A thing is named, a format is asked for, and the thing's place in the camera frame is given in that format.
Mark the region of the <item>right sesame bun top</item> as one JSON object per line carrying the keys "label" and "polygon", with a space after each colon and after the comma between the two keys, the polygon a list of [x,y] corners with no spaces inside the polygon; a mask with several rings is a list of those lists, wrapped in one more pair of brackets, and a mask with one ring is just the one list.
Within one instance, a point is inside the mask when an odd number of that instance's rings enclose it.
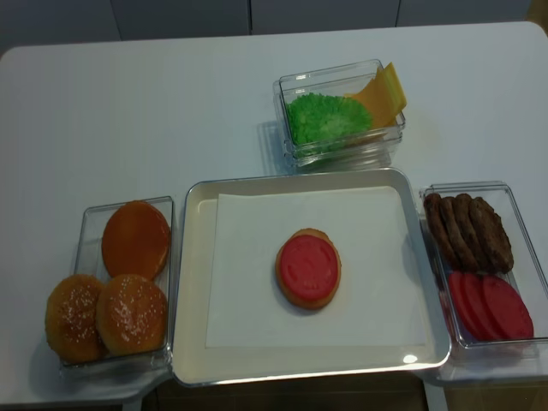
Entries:
{"label": "right sesame bun top", "polygon": [[124,356],[157,350],[164,344],[168,302],[153,282],[126,274],[101,291],[96,328],[110,354]]}

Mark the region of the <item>white paper sheet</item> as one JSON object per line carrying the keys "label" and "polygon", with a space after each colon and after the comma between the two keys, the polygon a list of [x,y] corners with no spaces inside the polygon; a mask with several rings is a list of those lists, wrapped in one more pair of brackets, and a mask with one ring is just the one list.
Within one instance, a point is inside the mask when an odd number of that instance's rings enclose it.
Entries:
{"label": "white paper sheet", "polygon": [[[306,228],[326,233],[342,261],[338,291],[314,313],[290,304],[274,277],[278,250]],[[219,196],[208,347],[405,346],[425,341],[414,251],[394,188]]]}

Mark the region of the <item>clear bun container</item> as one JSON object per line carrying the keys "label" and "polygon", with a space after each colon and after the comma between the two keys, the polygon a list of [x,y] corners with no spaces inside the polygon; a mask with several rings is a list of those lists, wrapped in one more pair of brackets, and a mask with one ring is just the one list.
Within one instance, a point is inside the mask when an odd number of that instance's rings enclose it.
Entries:
{"label": "clear bun container", "polygon": [[[104,229],[110,217],[122,207],[121,203],[89,207],[84,211],[80,227],[80,238],[74,263],[75,274],[90,274],[102,283],[110,281],[110,275],[102,256]],[[172,361],[173,329],[176,308],[176,256],[170,246],[166,264],[154,283],[162,290],[168,307],[166,331],[159,348],[138,354],[108,354],[100,360],[79,364],[60,361],[59,372],[65,378],[108,378],[114,375],[131,375],[144,372],[168,372]]]}

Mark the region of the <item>sesame bun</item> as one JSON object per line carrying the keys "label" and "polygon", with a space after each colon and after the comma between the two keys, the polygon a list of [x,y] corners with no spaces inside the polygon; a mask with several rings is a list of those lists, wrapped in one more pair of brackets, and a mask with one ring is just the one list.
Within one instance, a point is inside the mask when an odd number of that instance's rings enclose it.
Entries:
{"label": "sesame bun", "polygon": [[96,328],[98,297],[104,284],[76,274],[63,279],[47,299],[45,334],[49,347],[69,364],[100,360],[107,354]]}
{"label": "sesame bun", "polygon": [[153,282],[126,274],[101,291],[96,328],[110,354],[124,356],[157,350],[164,344],[168,302]]}

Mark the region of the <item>red tomato slice left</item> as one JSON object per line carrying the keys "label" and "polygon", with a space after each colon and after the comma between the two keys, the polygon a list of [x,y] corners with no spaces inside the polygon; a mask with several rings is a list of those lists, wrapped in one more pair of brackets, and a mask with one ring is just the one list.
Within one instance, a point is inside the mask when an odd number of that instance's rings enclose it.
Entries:
{"label": "red tomato slice left", "polygon": [[462,273],[459,271],[452,271],[448,277],[448,285],[451,299],[463,326],[471,336],[473,336],[477,341],[480,341],[481,337],[483,337],[482,332],[473,322],[464,299],[464,294],[462,291]]}

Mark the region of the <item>brown meat patty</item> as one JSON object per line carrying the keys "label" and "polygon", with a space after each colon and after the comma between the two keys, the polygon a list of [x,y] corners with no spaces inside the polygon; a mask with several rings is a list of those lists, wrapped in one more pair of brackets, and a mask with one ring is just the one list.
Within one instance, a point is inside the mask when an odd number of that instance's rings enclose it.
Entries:
{"label": "brown meat patty", "polygon": [[472,199],[468,209],[479,244],[493,269],[503,274],[510,272],[514,256],[502,219],[482,197]]}
{"label": "brown meat patty", "polygon": [[450,244],[447,230],[441,218],[440,204],[441,197],[439,194],[431,193],[425,197],[423,206],[425,208],[426,221],[429,230],[438,245],[438,250],[445,261],[453,270],[460,270],[460,261]]}
{"label": "brown meat patty", "polygon": [[452,197],[443,197],[441,199],[440,211],[448,233],[450,245],[458,257],[462,269],[469,272],[477,271],[480,266],[474,257],[473,252],[462,237],[462,233],[456,221]]}
{"label": "brown meat patty", "polygon": [[485,255],[478,237],[476,235],[474,226],[469,217],[469,205],[472,201],[472,197],[469,194],[458,194],[453,200],[453,210],[455,218],[463,240],[466,242],[472,255],[474,256],[478,270],[492,273],[491,261]]}

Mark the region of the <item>left sesame bun top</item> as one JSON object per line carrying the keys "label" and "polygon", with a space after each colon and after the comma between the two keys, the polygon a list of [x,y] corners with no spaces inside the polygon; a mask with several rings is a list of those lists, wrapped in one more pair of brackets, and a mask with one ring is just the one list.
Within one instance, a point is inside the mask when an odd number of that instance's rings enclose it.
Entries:
{"label": "left sesame bun top", "polygon": [[63,279],[47,299],[45,334],[49,347],[69,364],[100,360],[107,354],[96,328],[98,297],[104,284],[76,274]]}

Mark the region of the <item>white metal tray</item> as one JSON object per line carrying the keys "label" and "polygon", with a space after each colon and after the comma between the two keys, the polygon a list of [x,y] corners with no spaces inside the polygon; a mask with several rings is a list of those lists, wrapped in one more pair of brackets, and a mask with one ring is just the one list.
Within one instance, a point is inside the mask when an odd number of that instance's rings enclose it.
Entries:
{"label": "white metal tray", "polygon": [[[401,199],[414,251],[426,341],[405,346],[210,348],[206,344],[217,202],[222,194],[261,196],[394,188]],[[408,178],[393,168],[299,176],[200,182],[188,191],[182,233],[181,274],[172,372],[183,384],[305,378],[365,372],[415,371],[443,365],[450,337],[421,233]]]}

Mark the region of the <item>smooth orange bun bottom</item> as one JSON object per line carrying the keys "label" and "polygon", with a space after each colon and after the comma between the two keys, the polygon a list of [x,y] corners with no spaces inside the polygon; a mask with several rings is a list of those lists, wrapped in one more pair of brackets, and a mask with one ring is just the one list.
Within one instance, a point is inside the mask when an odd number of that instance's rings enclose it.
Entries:
{"label": "smooth orange bun bottom", "polygon": [[171,231],[164,215],[142,200],[121,206],[108,220],[102,257],[109,275],[134,274],[153,281],[164,269]]}

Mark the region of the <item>brown meat patty front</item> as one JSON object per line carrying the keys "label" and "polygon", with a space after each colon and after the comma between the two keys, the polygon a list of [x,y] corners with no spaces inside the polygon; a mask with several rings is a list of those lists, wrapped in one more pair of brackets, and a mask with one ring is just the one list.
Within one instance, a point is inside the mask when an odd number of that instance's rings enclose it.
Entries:
{"label": "brown meat patty front", "polygon": [[514,256],[502,219],[482,197],[472,199],[468,209],[479,244],[493,269],[503,274],[510,272]]}

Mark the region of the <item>orange cheese slice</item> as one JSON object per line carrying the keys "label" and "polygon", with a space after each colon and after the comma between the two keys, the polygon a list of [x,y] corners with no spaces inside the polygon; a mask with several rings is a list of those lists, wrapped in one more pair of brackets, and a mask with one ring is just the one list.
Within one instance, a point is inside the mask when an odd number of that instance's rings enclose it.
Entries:
{"label": "orange cheese slice", "polygon": [[396,125],[398,112],[381,80],[371,79],[360,92],[344,93],[343,96],[356,100],[366,108],[372,118],[372,129]]}

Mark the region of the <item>yellow cheese slice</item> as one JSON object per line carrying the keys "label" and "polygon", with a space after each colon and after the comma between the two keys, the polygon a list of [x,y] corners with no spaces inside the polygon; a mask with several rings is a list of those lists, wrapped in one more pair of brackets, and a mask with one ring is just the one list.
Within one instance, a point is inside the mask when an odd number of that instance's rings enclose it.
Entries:
{"label": "yellow cheese slice", "polygon": [[403,91],[402,84],[397,75],[395,66],[393,63],[389,63],[382,71],[385,93],[387,98],[387,104],[390,107],[390,111],[397,115],[407,105],[407,98]]}

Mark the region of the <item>red tomato slice middle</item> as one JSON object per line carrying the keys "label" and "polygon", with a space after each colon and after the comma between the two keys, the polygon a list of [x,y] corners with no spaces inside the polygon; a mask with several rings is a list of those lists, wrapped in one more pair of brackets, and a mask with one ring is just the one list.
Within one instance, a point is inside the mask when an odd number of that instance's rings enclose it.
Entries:
{"label": "red tomato slice middle", "polygon": [[462,276],[462,292],[473,329],[471,333],[478,341],[502,340],[503,335],[487,310],[481,279],[472,273]]}

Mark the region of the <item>clear lettuce cheese container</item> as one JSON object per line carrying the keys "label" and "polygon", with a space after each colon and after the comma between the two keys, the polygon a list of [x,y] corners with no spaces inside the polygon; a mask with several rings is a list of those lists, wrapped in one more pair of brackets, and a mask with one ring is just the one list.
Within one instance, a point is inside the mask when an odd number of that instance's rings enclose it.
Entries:
{"label": "clear lettuce cheese container", "polygon": [[370,128],[366,132],[347,135],[335,140],[296,145],[293,142],[285,105],[309,93],[343,97],[358,93],[374,78],[384,82],[383,65],[378,59],[323,68],[280,77],[273,84],[278,133],[286,162],[295,170],[309,171],[327,168],[366,168],[390,163],[402,142],[406,118],[403,110],[396,116],[396,125]]}

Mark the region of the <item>red tomato slice front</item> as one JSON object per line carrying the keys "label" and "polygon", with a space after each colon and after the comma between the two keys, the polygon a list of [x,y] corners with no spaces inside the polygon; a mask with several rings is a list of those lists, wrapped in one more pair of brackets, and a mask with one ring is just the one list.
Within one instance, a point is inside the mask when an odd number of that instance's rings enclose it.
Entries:
{"label": "red tomato slice front", "polygon": [[482,280],[482,293],[492,321],[505,338],[534,337],[529,311],[513,287],[498,277],[489,276]]}

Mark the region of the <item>clear patty tomato container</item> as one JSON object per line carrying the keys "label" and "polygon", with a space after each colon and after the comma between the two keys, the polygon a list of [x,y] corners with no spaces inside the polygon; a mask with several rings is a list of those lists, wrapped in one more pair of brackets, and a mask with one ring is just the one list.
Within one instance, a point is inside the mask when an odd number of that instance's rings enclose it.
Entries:
{"label": "clear patty tomato container", "polygon": [[434,378],[443,384],[476,380],[539,379],[547,376],[547,281],[536,250],[510,187],[501,181],[432,184],[420,190],[423,200],[428,194],[442,196],[461,193],[479,195],[495,207],[509,234],[515,256],[510,273],[497,274],[515,288],[532,315],[535,337],[507,342],[479,342],[465,330],[449,294],[450,268],[434,245],[427,228],[424,208],[420,222],[426,249],[436,278],[438,293],[451,339],[450,357]]}

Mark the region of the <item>green lettuce piece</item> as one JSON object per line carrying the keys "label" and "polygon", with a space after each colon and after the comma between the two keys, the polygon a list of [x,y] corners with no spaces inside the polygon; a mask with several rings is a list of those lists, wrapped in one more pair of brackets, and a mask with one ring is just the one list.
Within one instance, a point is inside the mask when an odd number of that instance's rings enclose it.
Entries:
{"label": "green lettuce piece", "polygon": [[309,93],[285,108],[293,142],[299,146],[366,132],[372,127],[370,112],[352,98]]}

